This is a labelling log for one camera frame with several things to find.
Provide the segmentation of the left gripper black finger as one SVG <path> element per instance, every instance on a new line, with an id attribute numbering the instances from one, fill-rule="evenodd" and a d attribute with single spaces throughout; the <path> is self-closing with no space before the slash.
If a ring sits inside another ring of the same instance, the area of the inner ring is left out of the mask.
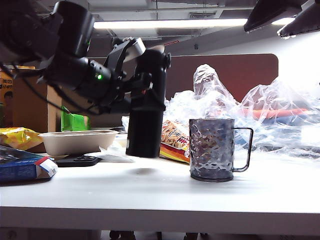
<path id="1" fill-rule="evenodd" d="M 140 94 L 145 94 L 152 88 L 152 74 L 149 72 L 140 72 L 133 76 L 133 90 Z"/>

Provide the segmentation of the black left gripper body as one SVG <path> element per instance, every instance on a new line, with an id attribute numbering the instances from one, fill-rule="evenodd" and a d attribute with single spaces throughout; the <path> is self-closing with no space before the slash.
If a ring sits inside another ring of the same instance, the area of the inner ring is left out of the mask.
<path id="1" fill-rule="evenodd" d="M 123 63 L 127 56 L 127 50 L 132 47 L 136 39 L 133 37 L 129 38 L 115 38 L 113 40 L 113 49 L 107 56 L 103 66 L 110 70 L 111 77 L 107 91 L 103 98 L 98 103 L 99 113 L 109 113 L 113 102 L 117 101 L 118 95 L 123 87 L 123 78 L 126 76 L 123 73 Z"/>

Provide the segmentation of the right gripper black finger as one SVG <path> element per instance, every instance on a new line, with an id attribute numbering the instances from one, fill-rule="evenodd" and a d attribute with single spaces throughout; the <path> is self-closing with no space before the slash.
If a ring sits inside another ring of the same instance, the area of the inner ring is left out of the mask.
<path id="1" fill-rule="evenodd" d="M 294 20 L 277 31 L 281 38 L 289 38 L 320 30 L 320 1 L 306 0 L 301 7 L 302 11 L 296 15 Z"/>
<path id="2" fill-rule="evenodd" d="M 245 32 L 267 26 L 283 18 L 291 18 L 302 11 L 304 0 L 258 0 L 243 28 Z"/>

